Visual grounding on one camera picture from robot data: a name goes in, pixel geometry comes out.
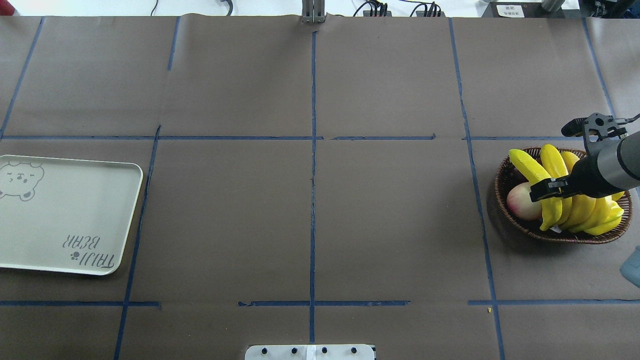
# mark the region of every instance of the brown woven basket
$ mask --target brown woven basket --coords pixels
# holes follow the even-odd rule
[[[539,147],[527,147],[522,150],[531,155],[534,159],[538,160],[538,162],[540,162]],[[582,150],[563,148],[558,148],[558,150],[570,151],[580,158],[586,156],[586,153]],[[498,172],[495,175],[493,190],[497,198],[499,211],[513,226],[515,226],[524,234],[538,240],[552,242],[604,244],[617,240],[629,228],[634,209],[633,204],[631,203],[631,195],[628,191],[626,191],[624,196],[620,198],[620,200],[618,200],[618,205],[620,205],[620,207],[625,210],[624,215],[622,215],[622,221],[620,222],[620,225],[618,225],[615,229],[598,236],[589,235],[583,232],[572,234],[569,231],[563,231],[561,233],[556,233],[552,230],[540,231],[540,221],[524,221],[511,216],[511,213],[506,206],[507,195],[509,194],[509,191],[511,191],[511,189],[522,182],[520,179],[517,179],[513,176],[514,168],[515,167],[513,166],[513,164],[511,164],[509,158],[506,158],[502,161],[500,167],[498,168]]]

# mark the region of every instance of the white plate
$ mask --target white plate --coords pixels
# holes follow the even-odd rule
[[[132,163],[0,156],[0,267],[114,272],[142,178]]]

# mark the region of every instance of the bear drawing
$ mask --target bear drawing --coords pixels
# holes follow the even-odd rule
[[[36,185],[43,177],[42,164],[9,161],[0,167],[0,199],[5,196],[19,196],[22,201],[33,199]]]

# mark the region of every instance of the white bracket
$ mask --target white bracket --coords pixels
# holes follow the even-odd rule
[[[302,0],[302,22],[324,22],[324,0]]]
[[[254,345],[244,360],[376,360],[376,347],[345,345]]]

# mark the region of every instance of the blue object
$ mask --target blue object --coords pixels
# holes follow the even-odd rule
[[[640,246],[636,246],[636,251],[622,264],[620,273],[625,279],[640,288]]]

